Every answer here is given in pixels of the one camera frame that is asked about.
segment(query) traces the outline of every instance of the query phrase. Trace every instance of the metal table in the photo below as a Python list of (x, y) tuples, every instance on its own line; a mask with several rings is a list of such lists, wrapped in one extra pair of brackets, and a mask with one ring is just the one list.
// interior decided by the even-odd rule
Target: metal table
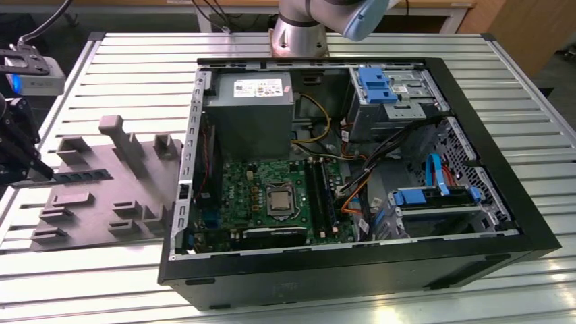
[[(331, 54), (442, 57), (563, 248), (459, 289), (411, 292), (202, 313), (156, 284), (159, 240), (34, 253), (30, 236), (50, 189), (8, 190), (2, 200), (0, 321), (42, 323), (452, 323), (576, 322), (576, 137), (500, 45), (478, 35), (374, 35), (359, 44), (330, 37)], [(199, 57), (264, 57), (267, 34), (108, 34), (88, 41), (66, 95), (43, 125), (51, 166), (60, 138), (99, 135), (99, 118), (122, 114), (139, 140), (184, 139)]]

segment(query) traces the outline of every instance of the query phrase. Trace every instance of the sticker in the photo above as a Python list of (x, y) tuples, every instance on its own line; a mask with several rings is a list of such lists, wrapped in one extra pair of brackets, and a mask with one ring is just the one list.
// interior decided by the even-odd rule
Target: sticker
[(235, 98), (282, 97), (282, 79), (236, 80), (234, 83)]
[(347, 130), (343, 130), (342, 131), (342, 141), (348, 143), (348, 141), (351, 140), (350, 138), (351, 138), (351, 133)]
[(392, 87), (392, 90), (394, 90), (395, 92), (408, 92), (408, 89), (407, 89), (407, 87), (404, 87), (404, 86), (394, 86), (394, 87)]
[(382, 199), (375, 197), (372, 199), (372, 202), (370, 203), (370, 208), (380, 207), (380, 204), (382, 204)]
[(363, 232), (364, 232), (366, 234), (368, 234), (370, 226), (368, 226), (368, 223), (367, 223), (367, 221), (364, 220), (364, 218), (360, 218), (359, 227), (360, 227), (360, 229), (363, 230)]

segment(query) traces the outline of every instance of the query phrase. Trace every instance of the power supply label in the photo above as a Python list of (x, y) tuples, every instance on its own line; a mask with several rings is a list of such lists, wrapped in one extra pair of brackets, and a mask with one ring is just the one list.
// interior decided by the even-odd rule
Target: power supply label
[(282, 97), (282, 79), (244, 79), (234, 83), (234, 97)]

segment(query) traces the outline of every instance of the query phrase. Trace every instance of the black wire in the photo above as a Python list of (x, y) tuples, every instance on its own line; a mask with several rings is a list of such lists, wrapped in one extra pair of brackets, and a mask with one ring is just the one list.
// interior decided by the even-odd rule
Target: black wire
[[(362, 218), (368, 223), (372, 224), (372, 213), (370, 212), (370, 203), (368, 203), (368, 189), (364, 186), (359, 191), (359, 200), (360, 200), (360, 211)], [(372, 225), (368, 227), (368, 233), (360, 236), (360, 241), (368, 241), (371, 239), (372, 234)]]
[(218, 9), (220, 9), (220, 12), (223, 13), (222, 15), (220, 15), (220, 13), (215, 10), (215, 8), (214, 8), (212, 5), (210, 4), (208, 0), (204, 0), (204, 2), (210, 5), (210, 7), (212, 8), (212, 11), (216, 12), (216, 14), (220, 16), (220, 18), (223, 18), (223, 20), (226, 21), (226, 23), (228, 24), (228, 26), (231, 26), (231, 22), (230, 22), (230, 20), (228, 20), (228, 16), (226, 15), (224, 9), (222, 8), (222, 6), (220, 6), (218, 0), (215, 0), (215, 3), (216, 3), (216, 6), (218, 6)]
[(192, 0), (192, 4), (195, 5), (196, 11), (203, 15), (203, 17), (210, 21), (210, 23), (214, 25), (214, 27), (216, 27), (218, 29), (220, 29), (223, 32), (226, 32), (224, 27), (220, 26), (219, 24), (215, 23), (215, 21), (212, 19), (210, 19), (210, 16), (204, 13), (204, 11), (202, 11), (199, 4), (196, 3), (196, 0)]
[(366, 180), (366, 177), (370, 176), (372, 170), (375, 169), (382, 159), (384, 159), (387, 154), (400, 147), (400, 145), (403, 144), (404, 140), (408, 138), (408, 135), (411, 134), (412, 131), (415, 131), (418, 128), (423, 126), (438, 124), (442, 120), (444, 120), (443, 115), (431, 117), (424, 120), (414, 121), (407, 126), (404, 126), (402, 130), (394, 133), (394, 135), (391, 135), (391, 137), (388, 137), (388, 139), (386, 139), (380, 143), (378, 148), (374, 150), (372, 154), (368, 156), (364, 165), (362, 167), (363, 172), (356, 176), (356, 178), (354, 178), (352, 181), (350, 181), (343, 185), (340, 192), (347, 190), (355, 184), (360, 183), (363, 180)]
[(60, 8), (54, 13), (54, 15), (48, 18), (47, 21), (44, 21), (44, 24), (42, 24), (40, 27), (38, 27), (35, 31), (32, 31), (31, 33), (23, 35), (19, 38), (18, 43), (19, 44), (26, 44), (32, 39), (35, 39), (36, 37), (39, 37), (48, 30), (48, 28), (51, 28), (51, 26), (56, 22), (58, 18), (60, 18), (60, 16), (66, 13), (66, 10), (71, 6), (71, 4), (72, 4), (72, 0), (66, 0), (64, 3), (63, 3), (63, 5), (60, 6)]
[(243, 28), (243, 31), (247, 31), (248, 29), (252, 29), (252, 27), (255, 27), (256, 23), (259, 22), (260, 15), (262, 13), (256, 14), (256, 19), (252, 21), (252, 24), (248, 27)]
[(228, 17), (226, 17), (224, 11), (223, 11), (223, 13), (220, 13), (216, 10), (215, 6), (208, 2), (208, 0), (204, 0), (204, 3), (210, 6), (210, 9), (212, 10), (212, 12), (215, 14), (218, 14), (218, 16), (220, 17), (220, 19), (224, 21), (224, 24), (230, 27), (231, 26), (231, 22), (228, 21)]

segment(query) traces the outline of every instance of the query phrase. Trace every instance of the ram slot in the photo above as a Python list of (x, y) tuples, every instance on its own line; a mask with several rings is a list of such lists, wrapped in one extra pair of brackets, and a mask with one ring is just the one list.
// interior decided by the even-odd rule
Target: ram slot
[(323, 192), (322, 192), (322, 199), (323, 199), (323, 206), (324, 206), (324, 212), (327, 214), (327, 221), (328, 221), (328, 231), (335, 234), (338, 233), (338, 220), (336, 220), (336, 211), (334, 210), (334, 197), (332, 197), (332, 190), (331, 190), (331, 182), (328, 181), (328, 173), (326, 172), (326, 166), (324, 163), (318, 164), (319, 174), (323, 177)]
[(312, 215), (312, 227), (315, 228), (315, 236), (318, 238), (326, 237), (326, 222), (324, 222), (324, 210), (323, 210), (323, 200), (322, 187), (319, 187), (315, 164), (308, 162), (304, 168), (306, 176), (306, 191), (308, 193), (310, 211)]

